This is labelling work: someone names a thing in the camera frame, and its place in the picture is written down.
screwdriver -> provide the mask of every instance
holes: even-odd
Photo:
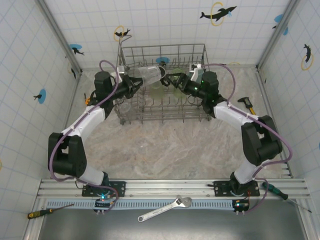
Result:
[[[63,209],[63,208],[66,208],[66,207],[70,207],[70,206],[73,206],[73,205],[75,205],[75,204],[72,203],[70,205],[62,206],[62,207],[59,207],[59,208],[53,208],[53,209],[49,208],[49,209],[46,209],[46,210],[30,212],[28,214],[28,219],[35,219],[35,218],[38,218],[38,217],[41,217],[41,216],[44,216],[44,215],[47,215],[47,214],[52,214],[54,211],[57,211],[59,209]]]
[[[266,189],[267,188],[267,183],[263,182],[262,186]],[[280,191],[278,188],[276,188],[275,186],[273,186],[272,184],[269,183],[269,188],[268,188],[269,192],[274,193],[275,195],[280,196],[283,200],[289,200],[292,203],[298,205],[299,207],[303,208],[304,210],[307,210],[309,213],[312,213],[312,211],[310,211],[309,209],[301,206],[300,204],[298,204],[297,202],[291,200],[290,198],[288,198],[288,194],[284,194],[282,191]]]

marble floor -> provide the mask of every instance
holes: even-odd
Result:
[[[232,79],[223,68],[217,73],[224,97],[232,91]],[[233,68],[236,90],[231,102],[246,110],[242,97],[250,97],[257,115],[267,114],[254,68]],[[74,122],[94,88],[95,71],[84,71],[68,123]],[[114,110],[84,143],[88,164],[110,178],[123,179],[227,179],[245,159],[242,137],[233,127],[217,119],[133,121],[120,125]],[[281,167],[271,165],[258,176],[280,178]]]

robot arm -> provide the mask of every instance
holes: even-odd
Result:
[[[178,76],[178,79],[171,81],[170,77],[172,76]],[[75,124],[72,124],[61,133],[52,133],[50,135],[48,158],[50,158],[58,140],[68,130],[73,129],[54,155],[52,166],[55,173],[74,176],[95,185],[109,185],[108,175],[105,172],[96,170],[87,164],[83,143],[95,127],[109,116],[114,106],[113,100],[133,97],[134,93],[143,84],[142,78],[133,78],[124,74],[121,74],[121,77],[122,82],[110,100],[92,111],[81,124],[75,128],[73,127]],[[273,159],[282,151],[282,144],[276,136],[247,117],[230,109],[230,106],[227,105],[227,100],[219,94],[219,82],[215,72],[204,72],[201,83],[195,82],[195,78],[190,78],[184,73],[167,74],[161,79],[161,82],[164,80],[168,84],[173,84],[175,88],[179,88],[186,95],[202,99],[201,104],[207,114],[229,123],[241,132],[243,152],[246,160],[230,176],[230,186],[235,194],[239,194],[251,184],[254,172],[263,162]],[[101,102],[113,90],[110,74],[105,71],[98,72],[95,75],[94,85],[95,98],[90,100],[89,106],[83,115],[90,108],[93,108],[94,105]],[[276,130],[270,116],[258,117],[249,113],[248,115]]]

adjustable wrench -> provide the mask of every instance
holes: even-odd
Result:
[[[139,216],[138,221],[142,223],[150,218],[153,218],[154,216],[162,214],[173,208],[188,208],[191,206],[191,202],[192,202],[192,199],[190,197],[182,198],[180,195],[178,195],[173,203],[170,203],[169,205],[160,207],[156,210],[153,210],[151,212],[148,212],[144,215]]]

wire basket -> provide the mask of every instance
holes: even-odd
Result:
[[[140,77],[139,67],[161,65],[170,73],[174,69],[189,74],[190,64],[208,63],[205,44],[172,44],[153,46],[123,47],[123,42],[131,38],[122,36],[118,45],[117,67],[124,67],[125,74]],[[120,123],[132,121],[210,120],[201,106],[201,99],[184,95],[172,85],[161,85],[155,90],[152,85],[141,87],[130,99],[115,101],[115,112]]]

